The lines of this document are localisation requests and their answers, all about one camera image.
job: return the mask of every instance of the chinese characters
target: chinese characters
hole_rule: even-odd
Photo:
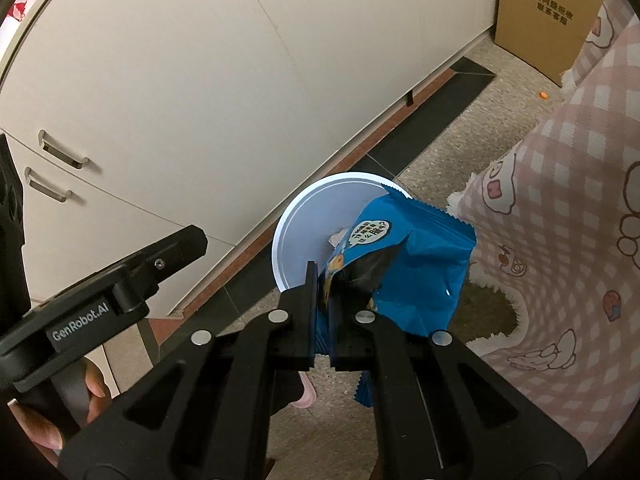
[[[572,20],[574,14],[560,5],[558,2],[554,0],[537,0],[538,1],[538,10],[540,12],[544,12],[547,16],[553,17],[556,22],[560,22],[563,25],[568,23],[568,20]]]

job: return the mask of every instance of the human hand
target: human hand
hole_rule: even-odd
[[[104,377],[100,368],[87,358],[82,358],[85,365],[84,382],[89,390],[89,411],[85,425],[93,422],[111,404],[111,392],[104,383]],[[53,423],[27,406],[21,406],[13,402],[9,409],[20,424],[24,433],[33,442],[40,452],[54,466],[58,465],[58,456],[54,450],[60,450],[64,446],[64,440],[60,430]]]

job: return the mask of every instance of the snack bag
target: snack bag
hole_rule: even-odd
[[[326,306],[338,272],[341,282],[370,295],[368,309],[412,334],[446,329],[458,305],[476,244],[474,229],[398,190],[385,190],[347,229],[322,272],[318,352],[328,353]],[[356,400],[370,406],[368,374]]]

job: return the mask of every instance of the white cabinet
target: white cabinet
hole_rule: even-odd
[[[242,240],[337,149],[257,0],[50,0],[18,33],[0,127],[219,240]],[[41,129],[92,163],[45,153]]]
[[[31,169],[31,182],[22,183],[22,256],[30,295],[37,301],[180,228],[90,186],[11,137],[8,143],[18,174]],[[72,194],[63,203],[51,196],[68,190]],[[168,314],[231,248],[209,239],[206,256],[161,283],[148,302],[151,316]]]
[[[259,1],[335,150],[429,73],[422,67],[418,0]]]
[[[422,69],[430,73],[495,23],[497,0],[414,0]]]

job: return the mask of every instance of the drawer handle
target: drawer handle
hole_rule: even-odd
[[[27,185],[29,187],[33,187],[33,189],[35,189],[36,191],[39,191],[42,194],[45,194],[45,195],[51,197],[53,200],[57,200],[60,203],[66,202],[66,199],[70,198],[71,195],[73,195],[73,193],[74,193],[70,189],[67,189],[66,192],[64,193],[64,195],[60,195],[60,194],[56,193],[55,191],[50,190],[47,186],[43,186],[39,182],[36,182],[31,177],[31,168],[29,166],[24,168],[24,176],[26,178],[26,182],[27,182]]]
[[[86,163],[89,162],[89,157],[87,157],[87,156],[85,158],[83,158],[82,160],[75,160],[68,153],[60,151],[55,146],[53,146],[49,142],[49,140],[47,140],[47,139],[50,139],[50,138],[51,138],[51,136],[45,130],[40,130],[40,132],[38,133],[38,143],[39,143],[39,145],[42,147],[42,149],[45,152],[50,153],[55,158],[58,158],[59,160],[61,160],[65,164],[70,165],[72,168],[76,168],[76,170],[80,170]]]

